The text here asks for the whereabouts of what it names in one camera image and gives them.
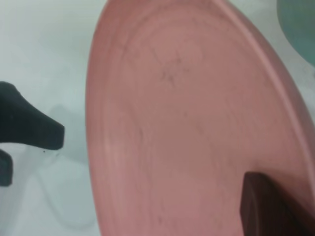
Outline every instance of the plate surface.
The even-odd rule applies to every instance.
[[[243,175],[312,214],[314,126],[265,39],[221,0],[112,0],[87,81],[104,236],[243,235]]]

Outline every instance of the black object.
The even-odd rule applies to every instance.
[[[63,147],[63,139],[64,126],[33,107],[12,84],[0,82],[0,143],[58,150]],[[0,154],[0,186],[7,186],[13,164],[8,154]]]
[[[8,187],[12,183],[13,162],[6,152],[0,150],[0,186]]]
[[[264,174],[246,173],[241,218],[245,236],[314,236],[314,219]]]

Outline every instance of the pink bowl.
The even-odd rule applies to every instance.
[[[103,236],[240,236],[247,171],[315,215],[315,130],[287,70],[223,0],[111,0],[87,80]]]

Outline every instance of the green object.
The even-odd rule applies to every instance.
[[[286,38],[315,66],[315,0],[278,0],[277,8]]]

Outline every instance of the white table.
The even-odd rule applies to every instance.
[[[0,145],[15,164],[0,189],[1,236],[98,236],[85,143],[87,60],[106,0],[1,0],[0,80],[65,125],[65,148]],[[315,69],[283,35],[276,0],[232,0],[289,69],[315,119]]]

